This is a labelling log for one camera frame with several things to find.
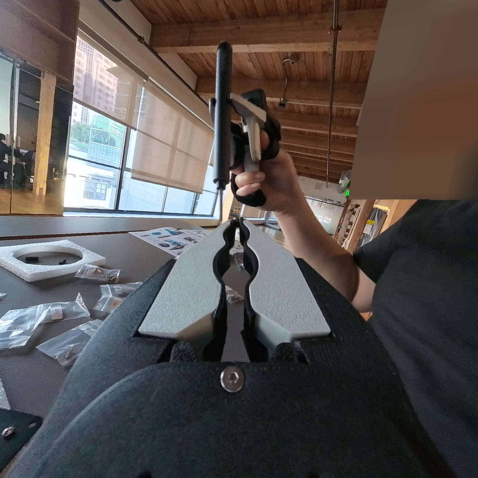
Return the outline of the metal ceiling pipe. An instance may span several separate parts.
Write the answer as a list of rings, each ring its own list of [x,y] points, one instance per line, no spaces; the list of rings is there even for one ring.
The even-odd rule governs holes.
[[[332,24],[329,30],[331,35],[331,51],[330,51],[330,88],[329,88],[329,114],[328,114],[328,132],[327,132],[327,149],[326,149],[326,187],[329,184],[329,167],[330,167],[330,153],[332,141],[332,122],[333,122],[333,105],[335,92],[335,76],[338,50],[338,35],[341,32],[339,25],[339,0],[333,1]]]

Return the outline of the clear bag with white label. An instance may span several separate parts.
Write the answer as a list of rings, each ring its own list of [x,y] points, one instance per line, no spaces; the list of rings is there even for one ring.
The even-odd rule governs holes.
[[[12,350],[25,346],[37,327],[45,321],[50,308],[41,304],[6,312],[0,319],[0,349]]]

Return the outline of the black screwdriver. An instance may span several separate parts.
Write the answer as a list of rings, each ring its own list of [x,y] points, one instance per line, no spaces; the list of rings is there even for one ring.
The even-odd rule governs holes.
[[[219,221],[223,221],[223,193],[230,181],[230,93],[232,47],[221,42],[217,48],[214,112],[214,183],[219,199]]]

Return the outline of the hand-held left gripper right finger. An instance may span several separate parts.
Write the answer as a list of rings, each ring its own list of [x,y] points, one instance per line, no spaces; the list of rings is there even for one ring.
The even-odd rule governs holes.
[[[242,331],[248,353],[329,336],[331,329],[296,258],[246,219],[239,221],[239,230],[249,274]]]

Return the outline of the white foam packing insert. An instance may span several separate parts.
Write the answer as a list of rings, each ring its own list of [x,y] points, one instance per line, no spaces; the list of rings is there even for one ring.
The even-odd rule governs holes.
[[[47,265],[37,262],[26,262],[21,256],[41,257],[41,254],[66,253],[77,257],[77,261],[63,265]],[[106,263],[104,256],[94,253],[69,240],[39,242],[4,246],[0,248],[0,265],[28,283],[74,274],[83,265],[102,266]]]

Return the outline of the clear bag with silver screws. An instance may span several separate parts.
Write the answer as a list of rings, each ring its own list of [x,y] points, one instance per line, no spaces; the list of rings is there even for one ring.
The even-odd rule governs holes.
[[[36,349],[56,360],[62,367],[69,367],[102,324],[103,321],[99,319],[86,322],[39,344]]]

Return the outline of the cluster of labelled screw bags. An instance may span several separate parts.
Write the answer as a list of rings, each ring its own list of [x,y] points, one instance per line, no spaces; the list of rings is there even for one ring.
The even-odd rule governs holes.
[[[142,282],[119,284],[119,274],[120,270],[108,270],[92,264],[85,264],[76,272],[75,278],[102,282],[99,287],[101,296],[93,310],[103,314],[113,311],[142,285]],[[90,312],[81,293],[78,293],[75,301],[72,302],[44,305],[40,313],[42,324],[87,317],[90,317]]]

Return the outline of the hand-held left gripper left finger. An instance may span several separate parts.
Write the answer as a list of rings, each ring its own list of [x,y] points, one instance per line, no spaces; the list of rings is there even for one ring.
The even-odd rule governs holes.
[[[223,275],[230,267],[236,220],[229,220],[176,260],[138,332],[151,337],[218,337],[227,331]]]

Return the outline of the wooden pillar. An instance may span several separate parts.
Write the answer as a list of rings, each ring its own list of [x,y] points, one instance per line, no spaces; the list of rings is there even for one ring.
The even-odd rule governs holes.
[[[33,193],[45,196],[57,78],[43,70],[40,87]]]
[[[358,213],[356,214],[356,219],[352,225],[348,238],[343,244],[343,247],[349,253],[353,253],[358,247],[358,243],[361,239],[365,225],[367,224],[375,202],[375,199],[363,200]]]

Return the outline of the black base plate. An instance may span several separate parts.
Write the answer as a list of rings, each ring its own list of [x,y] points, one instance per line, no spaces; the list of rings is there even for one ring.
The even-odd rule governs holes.
[[[39,416],[21,413],[15,410],[0,410],[0,450],[2,454],[8,450],[21,449],[41,426],[43,420]]]

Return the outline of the person's right hand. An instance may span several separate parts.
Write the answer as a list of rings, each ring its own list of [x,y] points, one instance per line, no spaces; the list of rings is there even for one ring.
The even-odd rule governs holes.
[[[243,204],[243,198],[258,191],[266,198],[261,208],[274,213],[292,210],[304,200],[293,161],[283,148],[274,158],[260,161],[259,171],[246,172],[240,165],[231,171],[231,175],[235,176],[236,199]]]

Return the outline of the printed instruction manual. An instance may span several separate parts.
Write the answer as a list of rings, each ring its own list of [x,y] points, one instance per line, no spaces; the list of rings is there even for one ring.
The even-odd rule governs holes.
[[[132,236],[174,256],[192,248],[210,232],[207,230],[176,229],[171,226],[148,231],[129,232]]]

